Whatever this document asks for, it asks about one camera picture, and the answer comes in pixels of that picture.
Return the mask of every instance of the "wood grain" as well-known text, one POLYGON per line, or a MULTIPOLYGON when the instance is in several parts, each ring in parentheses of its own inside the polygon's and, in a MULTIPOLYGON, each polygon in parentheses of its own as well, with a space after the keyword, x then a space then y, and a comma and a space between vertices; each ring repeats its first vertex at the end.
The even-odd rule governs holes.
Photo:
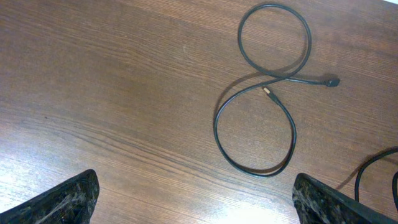
MULTIPOLYGON (((94 169, 101 192, 92 223, 298 223, 295 176, 305 172, 353 197, 351 173, 398 144, 398 7, 375 0, 284 0, 306 18, 313 51, 302 75, 338 88, 270 88, 297 123, 286 170, 254 179, 231 167, 212 133, 216 102, 256 72, 236 32, 259 1, 33 0, 0 3, 0 212, 94 169)), ((244 28, 251 57, 269 69, 294 63, 299 21, 280 10, 244 28)), ((254 77, 242 87, 267 80, 254 77)), ((270 167, 289 124, 254 90, 220 121, 231 156, 270 167)), ((391 180, 398 157, 363 175, 361 201, 398 220, 391 180)))

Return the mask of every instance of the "cable end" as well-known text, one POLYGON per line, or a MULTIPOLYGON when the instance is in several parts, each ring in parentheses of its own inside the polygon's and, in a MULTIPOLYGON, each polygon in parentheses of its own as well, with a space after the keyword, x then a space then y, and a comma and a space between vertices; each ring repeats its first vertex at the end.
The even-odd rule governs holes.
POLYGON ((267 87, 265 87, 265 86, 263 86, 262 89, 263 89, 268 95, 271 93, 271 91, 270 91, 267 87))
POLYGON ((334 78, 334 79, 331 79, 331 80, 327 80, 325 82, 325 86, 327 86, 327 87, 336 87, 336 86, 338 86, 339 83, 340 83, 340 79, 339 78, 334 78))

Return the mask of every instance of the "black textured object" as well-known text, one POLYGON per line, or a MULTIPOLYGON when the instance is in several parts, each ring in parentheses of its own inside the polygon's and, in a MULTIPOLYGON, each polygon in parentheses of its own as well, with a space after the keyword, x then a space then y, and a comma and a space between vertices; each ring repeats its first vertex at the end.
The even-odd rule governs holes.
POLYGON ((86 170, 62 184, 0 214, 0 223, 89 224, 100 185, 94 170, 86 170))
POLYGON ((293 202, 301 224, 398 223, 307 174, 297 175, 293 202))

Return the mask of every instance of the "cable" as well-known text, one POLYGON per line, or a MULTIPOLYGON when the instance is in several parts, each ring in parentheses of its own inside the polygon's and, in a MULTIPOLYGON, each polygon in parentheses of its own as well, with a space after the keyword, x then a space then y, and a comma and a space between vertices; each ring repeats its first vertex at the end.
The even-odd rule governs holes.
MULTIPOLYGON (((355 187, 354 187, 354 194, 355 194, 355 201, 359 202, 359 182, 361 181, 361 177, 365 169, 372 164, 373 162, 378 161, 379 159, 386 157, 388 155, 391 155, 393 153, 398 152, 398 146, 394 146, 390 148, 389 150, 382 152, 372 158, 370 160, 366 161, 361 168, 359 168, 358 174, 356 176, 355 180, 355 187)), ((392 196, 394 198, 394 203, 396 205, 396 209, 398 211, 398 193, 397 193, 397 180, 398 180, 398 172, 394 175, 392 179, 392 196)))
POLYGON ((214 136, 215 136, 215 141, 217 143, 218 148, 220 149, 222 155, 224 156, 224 158, 235 168, 237 168, 238 170, 244 172, 245 174, 249 174, 249 175, 253 175, 256 177, 272 177, 275 176, 277 174, 280 174, 289 164, 292 156, 293 156, 293 152, 294 152, 294 148, 296 145, 296 140, 297 140, 297 131, 296 131, 296 126, 294 124, 293 118, 291 117, 290 113, 287 111, 286 107, 282 104, 282 102, 280 102, 280 100, 278 100, 278 98, 276 97, 275 94, 273 94, 268 88, 266 88, 267 85, 270 85, 272 83, 275 82, 279 82, 282 80, 288 80, 288 81, 292 81, 292 82, 297 82, 297 83, 304 83, 304 84, 310 84, 310 85, 325 85, 328 87, 334 87, 337 86, 340 82, 340 79, 336 78, 336 79, 331 79, 331 80, 326 80, 326 81, 315 81, 315 80, 304 80, 304 79, 298 79, 298 78, 293 78, 293 76, 295 74, 297 74, 302 68, 303 66, 306 64, 306 62, 308 61, 308 58, 310 56, 310 52, 311 52, 311 48, 312 48, 312 37, 311 37, 311 31, 310 28, 307 24, 307 22, 305 21, 305 19, 296 11, 294 11, 292 8, 287 7, 287 6, 283 6, 281 4, 260 4, 257 5, 255 7, 253 7, 252 9, 250 9, 247 13, 245 13, 245 15, 243 16, 240 24, 239 24, 239 28, 238 28, 238 45, 239 45, 239 49, 244 57, 244 59, 251 65, 253 66, 256 70, 258 70, 259 72, 263 73, 264 75, 268 75, 270 77, 274 77, 275 79, 273 80, 269 80, 266 82, 261 82, 252 86, 249 86, 247 88, 244 88, 240 91, 238 91, 237 93, 233 94, 230 98, 228 98, 222 105, 221 107, 218 109, 216 116, 214 117, 214 121, 213 121, 213 132, 214 132, 214 136), (267 69, 265 69, 264 67, 261 67, 259 65, 257 65, 256 63, 254 63, 246 54, 246 52, 244 51, 243 48, 243 42, 242 42, 242 31, 243 31, 243 26, 245 24, 245 22, 247 21, 248 17, 253 14, 254 12, 260 10, 260 9, 264 9, 267 7, 276 7, 279 9, 283 9, 286 10, 290 13, 292 13, 295 17, 297 17, 301 23, 303 24, 306 34, 307 34, 307 50, 305 53, 305 56, 301 62, 301 64, 293 71, 290 72, 288 75, 286 76, 279 76, 278 74, 275 74, 273 72, 268 71, 267 69), (235 98, 237 98, 238 96, 247 93, 248 91, 251 91, 255 88, 259 88, 259 87, 263 87, 264 91, 267 93, 267 96, 272 99, 278 106, 280 106, 280 108, 282 109, 282 111, 285 113, 287 119, 289 120, 290 123, 290 127, 292 129, 292 140, 290 143, 290 149, 287 153, 287 156, 285 158, 284 161, 282 161, 282 165, 274 172, 271 173, 264 173, 265 170, 258 170, 258 169, 251 169, 245 166, 242 166, 240 164, 238 164, 237 162, 233 161, 232 158, 229 157, 229 155, 226 153, 226 151, 224 150, 224 148, 222 147, 219 137, 218 137, 218 120, 220 119, 220 116, 222 114, 222 112, 224 111, 224 109, 226 108, 226 106, 232 102, 235 98))

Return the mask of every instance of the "cable connector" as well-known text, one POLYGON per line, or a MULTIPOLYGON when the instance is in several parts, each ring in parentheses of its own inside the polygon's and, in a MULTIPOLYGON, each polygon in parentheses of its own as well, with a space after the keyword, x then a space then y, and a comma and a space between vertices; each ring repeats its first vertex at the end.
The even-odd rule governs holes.
POLYGON ((339 78, 334 78, 334 79, 325 81, 325 86, 327 86, 327 87, 336 87, 336 86, 338 86, 339 83, 340 83, 340 79, 339 78))
POLYGON ((279 104, 280 101, 278 99, 278 97, 276 97, 276 95, 271 92, 266 86, 263 86, 262 89, 267 93, 267 96, 272 99, 275 103, 279 104))

